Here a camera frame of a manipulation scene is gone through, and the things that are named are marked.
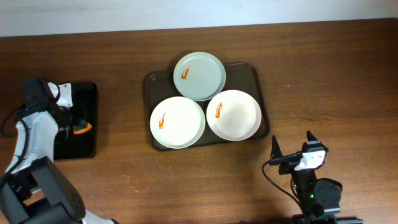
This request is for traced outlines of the dark brown serving tray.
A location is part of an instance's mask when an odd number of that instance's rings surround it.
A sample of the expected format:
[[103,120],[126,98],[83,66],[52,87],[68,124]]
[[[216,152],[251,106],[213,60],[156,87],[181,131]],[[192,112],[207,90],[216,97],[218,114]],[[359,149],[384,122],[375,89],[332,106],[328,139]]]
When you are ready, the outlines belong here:
[[[266,137],[271,130],[271,125],[256,67],[250,63],[240,62],[225,64],[224,68],[226,70],[226,83],[223,89],[243,91],[251,95],[260,106],[262,115],[259,129],[248,140]],[[143,90],[147,121],[150,121],[152,111],[161,101],[181,95],[175,87],[173,72],[173,70],[163,70],[151,73],[145,77]],[[218,137],[209,126],[206,126],[202,136],[196,143],[191,145],[191,148],[228,143],[229,141]]]

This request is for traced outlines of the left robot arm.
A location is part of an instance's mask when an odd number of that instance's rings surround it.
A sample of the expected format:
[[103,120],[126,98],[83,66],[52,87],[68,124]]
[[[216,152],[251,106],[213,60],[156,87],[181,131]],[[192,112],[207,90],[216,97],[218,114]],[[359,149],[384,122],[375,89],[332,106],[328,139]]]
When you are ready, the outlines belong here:
[[53,163],[55,137],[69,123],[69,111],[56,104],[19,113],[14,157],[1,177],[1,211],[9,223],[115,223],[87,210]]

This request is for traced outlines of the green orange sponge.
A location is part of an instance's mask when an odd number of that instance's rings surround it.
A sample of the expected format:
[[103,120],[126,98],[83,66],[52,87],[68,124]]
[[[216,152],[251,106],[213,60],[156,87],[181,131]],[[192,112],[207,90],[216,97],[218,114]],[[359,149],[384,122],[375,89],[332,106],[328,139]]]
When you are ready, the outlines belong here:
[[73,127],[73,133],[75,135],[85,134],[90,131],[93,126],[89,122],[83,122]]

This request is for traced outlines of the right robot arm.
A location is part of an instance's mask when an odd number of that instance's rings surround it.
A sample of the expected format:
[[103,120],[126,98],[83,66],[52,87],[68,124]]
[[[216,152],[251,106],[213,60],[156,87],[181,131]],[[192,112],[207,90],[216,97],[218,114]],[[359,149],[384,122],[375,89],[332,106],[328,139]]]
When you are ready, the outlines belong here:
[[341,212],[340,200],[343,185],[333,179],[317,178],[315,171],[325,164],[328,148],[310,131],[302,149],[289,155],[283,155],[276,137],[272,137],[270,159],[262,165],[278,166],[280,175],[291,175],[288,193],[269,177],[266,179],[277,189],[288,195],[299,206],[300,215],[294,215],[291,223],[363,223],[358,218],[337,218]]

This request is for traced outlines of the black rectangular tray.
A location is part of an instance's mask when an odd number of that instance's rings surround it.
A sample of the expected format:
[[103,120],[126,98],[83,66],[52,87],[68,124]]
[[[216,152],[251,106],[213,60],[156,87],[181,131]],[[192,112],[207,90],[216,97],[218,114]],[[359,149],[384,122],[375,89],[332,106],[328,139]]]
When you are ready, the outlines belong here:
[[98,117],[98,89],[92,82],[71,83],[73,106],[81,106],[86,122],[93,128],[85,134],[75,135],[72,128],[58,132],[55,137],[53,158],[55,160],[92,158],[96,153]]

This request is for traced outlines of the white plate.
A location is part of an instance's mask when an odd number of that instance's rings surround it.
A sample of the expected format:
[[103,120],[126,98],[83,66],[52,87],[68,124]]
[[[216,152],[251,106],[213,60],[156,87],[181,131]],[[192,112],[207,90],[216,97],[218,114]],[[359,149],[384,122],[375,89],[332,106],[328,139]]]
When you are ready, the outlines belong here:
[[239,90],[226,90],[210,100],[206,120],[218,137],[227,141],[242,141],[259,129],[262,111],[251,95]]
[[161,101],[149,120],[154,139],[171,149],[182,149],[196,143],[205,130],[205,124],[205,114],[199,104],[182,96]]

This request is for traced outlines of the pale green plate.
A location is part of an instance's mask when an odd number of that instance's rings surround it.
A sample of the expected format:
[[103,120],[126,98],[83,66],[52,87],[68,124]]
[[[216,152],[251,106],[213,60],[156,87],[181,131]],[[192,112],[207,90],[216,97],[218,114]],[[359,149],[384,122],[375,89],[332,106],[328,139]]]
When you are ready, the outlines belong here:
[[206,52],[183,56],[173,71],[178,92],[194,101],[206,101],[216,96],[226,83],[226,70],[221,61]]

